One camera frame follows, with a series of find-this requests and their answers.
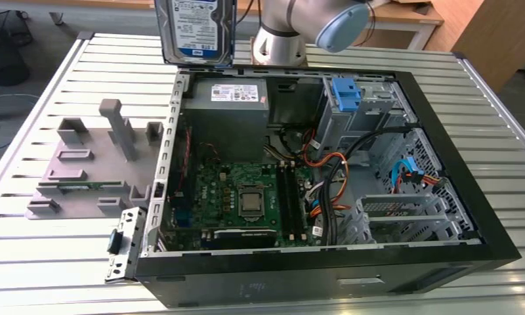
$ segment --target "metal bracket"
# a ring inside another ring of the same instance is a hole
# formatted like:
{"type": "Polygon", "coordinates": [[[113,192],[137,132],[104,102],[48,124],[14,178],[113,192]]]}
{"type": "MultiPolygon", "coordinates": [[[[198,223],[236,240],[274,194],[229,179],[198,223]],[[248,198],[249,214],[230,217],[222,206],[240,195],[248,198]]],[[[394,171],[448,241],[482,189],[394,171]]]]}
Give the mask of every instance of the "metal bracket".
{"type": "Polygon", "coordinates": [[[133,278],[138,262],[140,243],[146,225],[145,210],[134,207],[122,211],[121,220],[110,235],[108,252],[109,267],[105,283],[136,281],[133,278]]]}

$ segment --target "cpu socket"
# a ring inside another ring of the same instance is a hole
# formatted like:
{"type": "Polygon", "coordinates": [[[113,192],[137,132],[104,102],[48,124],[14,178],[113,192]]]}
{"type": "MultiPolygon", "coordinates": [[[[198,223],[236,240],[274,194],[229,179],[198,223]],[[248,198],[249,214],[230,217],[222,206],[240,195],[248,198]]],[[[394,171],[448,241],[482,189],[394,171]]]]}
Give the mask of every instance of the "cpu socket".
{"type": "Polygon", "coordinates": [[[249,222],[257,221],[264,216],[264,189],[238,190],[238,216],[249,222]]]}

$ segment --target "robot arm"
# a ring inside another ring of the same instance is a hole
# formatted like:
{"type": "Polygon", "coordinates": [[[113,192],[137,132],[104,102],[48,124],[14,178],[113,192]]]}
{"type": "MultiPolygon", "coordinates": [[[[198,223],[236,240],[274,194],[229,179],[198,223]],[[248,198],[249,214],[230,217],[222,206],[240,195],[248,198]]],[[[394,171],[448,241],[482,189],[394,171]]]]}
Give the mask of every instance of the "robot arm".
{"type": "MultiPolygon", "coordinates": [[[[253,42],[258,64],[298,66],[305,43],[337,53],[368,22],[368,0],[262,0],[253,42]]],[[[236,0],[156,0],[164,60],[180,66],[233,64],[236,0]]]]}
{"type": "Polygon", "coordinates": [[[264,0],[254,60],[264,65],[298,66],[305,43],[337,53],[354,42],[366,22],[364,1],[264,0]]]}

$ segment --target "green circuit board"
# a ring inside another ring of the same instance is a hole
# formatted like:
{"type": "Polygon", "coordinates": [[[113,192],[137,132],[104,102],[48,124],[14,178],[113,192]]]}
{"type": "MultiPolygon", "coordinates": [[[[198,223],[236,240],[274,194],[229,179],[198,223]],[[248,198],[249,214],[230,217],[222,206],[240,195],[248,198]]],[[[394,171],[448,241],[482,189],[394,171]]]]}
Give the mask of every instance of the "green circuit board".
{"type": "MultiPolygon", "coordinates": [[[[312,178],[312,170],[296,168],[296,178],[300,185],[300,205],[305,191],[302,183],[312,178]]],[[[182,250],[201,249],[197,240],[198,230],[218,228],[260,228],[277,231],[278,247],[312,245],[306,240],[288,240],[281,235],[281,215],[277,194],[277,166],[260,163],[208,163],[200,166],[196,174],[194,205],[190,211],[189,231],[177,233],[177,243],[182,250]],[[242,192],[260,192],[262,195],[264,215],[256,218],[240,214],[240,195],[242,192]]]]}

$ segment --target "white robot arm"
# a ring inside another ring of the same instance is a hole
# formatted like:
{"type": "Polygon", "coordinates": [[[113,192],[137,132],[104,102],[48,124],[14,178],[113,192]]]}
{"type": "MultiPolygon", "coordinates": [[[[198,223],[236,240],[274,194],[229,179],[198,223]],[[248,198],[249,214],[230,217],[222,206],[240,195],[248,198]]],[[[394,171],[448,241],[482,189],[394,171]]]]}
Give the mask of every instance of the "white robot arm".
{"type": "Polygon", "coordinates": [[[354,0],[264,0],[253,42],[257,63],[298,66],[305,43],[330,53],[352,45],[368,22],[368,5],[354,0]]]}

